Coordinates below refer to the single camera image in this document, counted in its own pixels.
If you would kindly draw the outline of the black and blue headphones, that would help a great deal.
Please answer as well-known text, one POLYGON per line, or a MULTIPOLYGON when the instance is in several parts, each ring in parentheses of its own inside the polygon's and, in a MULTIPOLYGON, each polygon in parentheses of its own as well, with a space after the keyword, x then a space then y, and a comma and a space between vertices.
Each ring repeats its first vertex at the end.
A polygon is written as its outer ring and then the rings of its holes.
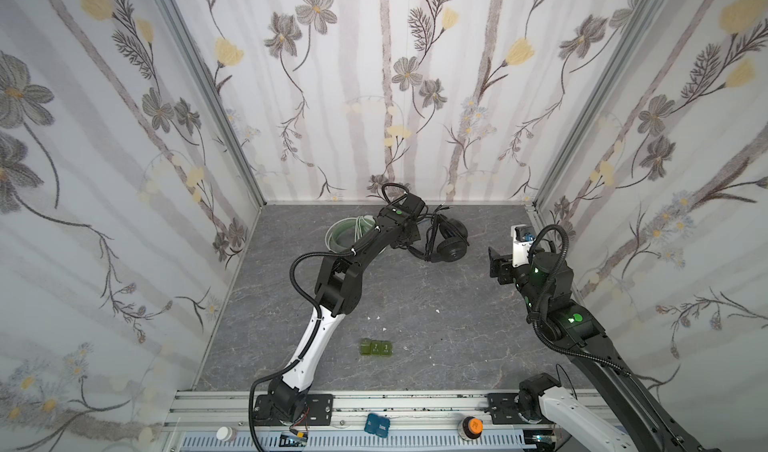
POLYGON ((437 212, 430 216, 427 240, 423 251, 408 246, 408 252, 430 263, 451 263, 462 259, 469 248, 469 233, 463 222, 437 212))

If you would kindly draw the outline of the mint green headphones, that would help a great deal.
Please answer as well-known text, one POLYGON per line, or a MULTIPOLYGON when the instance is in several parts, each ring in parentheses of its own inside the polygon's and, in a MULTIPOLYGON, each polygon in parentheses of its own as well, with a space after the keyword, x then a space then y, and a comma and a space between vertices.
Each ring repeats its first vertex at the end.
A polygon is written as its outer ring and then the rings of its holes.
POLYGON ((330 252, 343 252, 352 247, 375 226, 375 218, 372 215, 343 218, 332 224, 326 231, 325 247, 330 252))

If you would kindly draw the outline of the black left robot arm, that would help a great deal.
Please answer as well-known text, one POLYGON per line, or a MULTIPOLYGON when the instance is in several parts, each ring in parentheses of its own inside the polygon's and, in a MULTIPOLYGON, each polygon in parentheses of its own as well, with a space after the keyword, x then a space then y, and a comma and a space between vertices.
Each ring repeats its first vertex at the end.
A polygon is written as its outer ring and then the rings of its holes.
POLYGON ((416 241, 424 210, 422 198, 405 192, 387 203, 375 216, 373 228, 346 250, 309 252, 293 261, 289 268, 291 285, 310 303, 313 313, 289 363, 255 381, 268 384, 273 417, 293 423, 303 414, 317 366, 335 329, 360 302, 365 270, 384 249, 416 241), (298 284, 296 269, 310 258, 320 258, 322 262, 314 291, 308 293, 298 284))

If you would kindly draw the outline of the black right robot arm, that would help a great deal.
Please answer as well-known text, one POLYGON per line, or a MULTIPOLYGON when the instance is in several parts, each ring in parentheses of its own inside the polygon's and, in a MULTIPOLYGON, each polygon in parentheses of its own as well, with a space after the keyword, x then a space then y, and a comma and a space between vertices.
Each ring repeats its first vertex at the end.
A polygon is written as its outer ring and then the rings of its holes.
POLYGON ((532 243, 529 251, 488 253, 490 276, 502 285, 514 285, 522 295, 526 320, 536 337, 550 350, 568 356, 621 425, 607 423, 545 373, 521 382, 516 409, 522 418, 551 421, 590 450, 702 450, 701 443, 639 381, 597 318, 572 299, 574 272, 564 252, 545 252, 532 243))

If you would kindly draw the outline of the orange emergency stop button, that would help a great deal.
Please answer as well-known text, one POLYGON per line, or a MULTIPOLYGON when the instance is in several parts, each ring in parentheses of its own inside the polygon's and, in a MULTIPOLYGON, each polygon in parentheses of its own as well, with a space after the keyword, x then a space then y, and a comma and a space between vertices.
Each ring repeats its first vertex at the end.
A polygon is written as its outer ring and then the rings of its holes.
POLYGON ((460 420, 457 431, 462 440, 475 441, 481 437, 484 431, 484 423, 478 417, 466 416, 460 420))

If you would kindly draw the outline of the small blue box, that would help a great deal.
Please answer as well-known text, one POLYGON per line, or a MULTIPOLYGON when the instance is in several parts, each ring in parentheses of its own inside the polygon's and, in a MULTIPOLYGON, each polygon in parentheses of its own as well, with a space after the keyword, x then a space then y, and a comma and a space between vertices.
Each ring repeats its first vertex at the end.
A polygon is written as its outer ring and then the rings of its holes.
POLYGON ((376 413, 369 413, 364 425, 364 431, 367 434, 387 438, 389 436, 391 421, 388 417, 376 413))

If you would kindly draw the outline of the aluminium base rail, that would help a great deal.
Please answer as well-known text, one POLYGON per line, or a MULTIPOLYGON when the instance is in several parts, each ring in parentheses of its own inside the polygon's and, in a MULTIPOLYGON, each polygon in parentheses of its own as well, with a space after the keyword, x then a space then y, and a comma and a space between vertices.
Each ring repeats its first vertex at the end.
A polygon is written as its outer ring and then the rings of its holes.
MULTIPOLYGON (((569 391, 578 402, 614 427, 620 423, 593 390, 569 391)), ((364 431, 369 413, 390 419, 389 434, 404 430, 457 431, 466 416, 480 418, 482 433, 521 430, 536 446, 528 451, 590 450, 564 428, 548 421, 524 421, 515 409, 515 391, 334 391, 313 401, 307 418, 294 426, 261 425, 258 438, 287 432, 304 442, 316 431, 364 431)), ((183 392, 177 394, 155 445, 157 451, 251 451, 244 392, 183 392)))

